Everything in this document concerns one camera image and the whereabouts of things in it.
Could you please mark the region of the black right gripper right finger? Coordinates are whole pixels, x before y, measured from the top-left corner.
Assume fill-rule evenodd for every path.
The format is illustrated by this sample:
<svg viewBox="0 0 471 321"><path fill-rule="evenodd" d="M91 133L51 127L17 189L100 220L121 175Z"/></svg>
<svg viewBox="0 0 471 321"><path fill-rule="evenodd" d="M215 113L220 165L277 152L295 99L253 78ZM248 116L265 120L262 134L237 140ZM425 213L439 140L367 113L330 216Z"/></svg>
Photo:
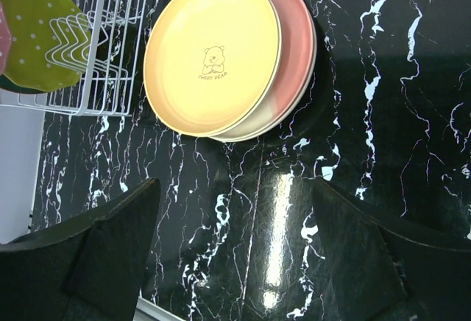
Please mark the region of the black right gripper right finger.
<svg viewBox="0 0 471 321"><path fill-rule="evenodd" d="M314 215L343 320L469 320L470 240L418 225L326 180Z"/></svg>

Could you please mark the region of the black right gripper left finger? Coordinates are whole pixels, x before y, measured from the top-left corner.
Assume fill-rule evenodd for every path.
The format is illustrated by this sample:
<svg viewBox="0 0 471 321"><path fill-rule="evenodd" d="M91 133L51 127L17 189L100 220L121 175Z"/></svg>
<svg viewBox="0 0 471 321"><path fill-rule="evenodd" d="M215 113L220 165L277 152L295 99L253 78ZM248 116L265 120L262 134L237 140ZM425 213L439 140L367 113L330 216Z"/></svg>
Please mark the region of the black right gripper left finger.
<svg viewBox="0 0 471 321"><path fill-rule="evenodd" d="M2 320L132 320L160 182L1 246Z"/></svg>

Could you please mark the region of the beige bear print plate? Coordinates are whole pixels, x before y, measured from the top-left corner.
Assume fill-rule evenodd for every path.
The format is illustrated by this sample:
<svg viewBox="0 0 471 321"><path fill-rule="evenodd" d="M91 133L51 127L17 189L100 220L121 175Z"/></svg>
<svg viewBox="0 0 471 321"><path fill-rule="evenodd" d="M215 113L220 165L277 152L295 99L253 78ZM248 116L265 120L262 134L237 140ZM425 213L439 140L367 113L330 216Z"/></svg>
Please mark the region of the beige bear print plate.
<svg viewBox="0 0 471 321"><path fill-rule="evenodd" d="M211 139L221 142L237 142L244 141L246 137L250 137L262 128L262 121L268 120L268 115L272 115L272 96L274 95L273 87L280 67L280 61L283 52L283 33L279 13L272 0L268 0L271 4L273 13L277 23L277 58L275 66L272 71L269 82L263 93L263 96L258 100L254 107L245 115L242 120L234 124L228 130L210 136Z"/></svg>

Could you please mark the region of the teal glazed plate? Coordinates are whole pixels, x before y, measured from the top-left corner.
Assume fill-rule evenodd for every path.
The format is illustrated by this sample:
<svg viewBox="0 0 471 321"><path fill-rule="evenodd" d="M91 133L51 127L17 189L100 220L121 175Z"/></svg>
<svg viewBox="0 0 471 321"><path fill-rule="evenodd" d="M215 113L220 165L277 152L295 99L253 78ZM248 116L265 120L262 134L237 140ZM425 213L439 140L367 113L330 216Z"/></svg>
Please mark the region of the teal glazed plate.
<svg viewBox="0 0 471 321"><path fill-rule="evenodd" d="M25 88L16 85L14 82L9 80L6 76L0 76L0 89L13 92L15 94L26 94L26 95L37 95L43 94L43 91L39 91L33 88Z"/></svg>

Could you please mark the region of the cream pink plate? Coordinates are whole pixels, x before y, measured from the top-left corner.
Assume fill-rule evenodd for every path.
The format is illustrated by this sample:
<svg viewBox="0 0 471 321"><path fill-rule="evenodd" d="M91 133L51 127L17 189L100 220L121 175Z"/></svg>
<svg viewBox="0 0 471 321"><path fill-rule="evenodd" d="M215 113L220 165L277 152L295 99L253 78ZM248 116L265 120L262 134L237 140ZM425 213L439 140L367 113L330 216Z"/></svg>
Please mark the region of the cream pink plate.
<svg viewBox="0 0 471 321"><path fill-rule="evenodd" d="M272 115L250 137L258 137L281 123L295 109L314 72L316 30L304 0L272 0L280 16L283 52L273 87Z"/></svg>

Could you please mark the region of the green polka dot plate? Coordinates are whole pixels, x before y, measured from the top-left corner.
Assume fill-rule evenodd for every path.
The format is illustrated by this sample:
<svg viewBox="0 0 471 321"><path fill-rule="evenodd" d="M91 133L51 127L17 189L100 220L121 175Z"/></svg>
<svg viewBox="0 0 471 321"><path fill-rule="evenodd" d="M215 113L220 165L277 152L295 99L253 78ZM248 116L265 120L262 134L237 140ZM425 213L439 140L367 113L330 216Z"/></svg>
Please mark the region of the green polka dot plate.
<svg viewBox="0 0 471 321"><path fill-rule="evenodd" d="M74 64L70 55L57 54L57 60L50 62L46 53L60 42L82 44L91 36L85 16L80 17L81 26L64 26L58 31L51 26L51 20L78 15L81 9L72 0L1 0L12 44L7 56L5 77L22 88L51 92L76 85L82 72L64 67Z"/></svg>

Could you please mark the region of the yellow cream plate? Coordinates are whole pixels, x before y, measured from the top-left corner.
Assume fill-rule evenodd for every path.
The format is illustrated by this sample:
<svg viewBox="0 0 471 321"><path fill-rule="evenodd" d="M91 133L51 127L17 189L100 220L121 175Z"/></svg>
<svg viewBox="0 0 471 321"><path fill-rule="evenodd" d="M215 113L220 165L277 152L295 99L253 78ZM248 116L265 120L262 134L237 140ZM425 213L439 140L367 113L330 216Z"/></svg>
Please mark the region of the yellow cream plate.
<svg viewBox="0 0 471 321"><path fill-rule="evenodd" d="M271 0L171 0L146 45L149 104L175 132L222 134L267 95L282 45Z"/></svg>

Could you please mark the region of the pink polka dot plate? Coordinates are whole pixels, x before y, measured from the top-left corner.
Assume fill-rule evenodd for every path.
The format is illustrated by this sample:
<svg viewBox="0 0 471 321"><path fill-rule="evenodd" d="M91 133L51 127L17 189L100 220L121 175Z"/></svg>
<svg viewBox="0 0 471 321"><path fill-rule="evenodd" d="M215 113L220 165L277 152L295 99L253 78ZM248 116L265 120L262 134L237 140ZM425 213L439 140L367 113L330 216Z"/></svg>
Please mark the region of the pink polka dot plate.
<svg viewBox="0 0 471 321"><path fill-rule="evenodd" d="M0 75L7 68L7 61L12 46L13 37L7 22L3 4L0 4Z"/></svg>

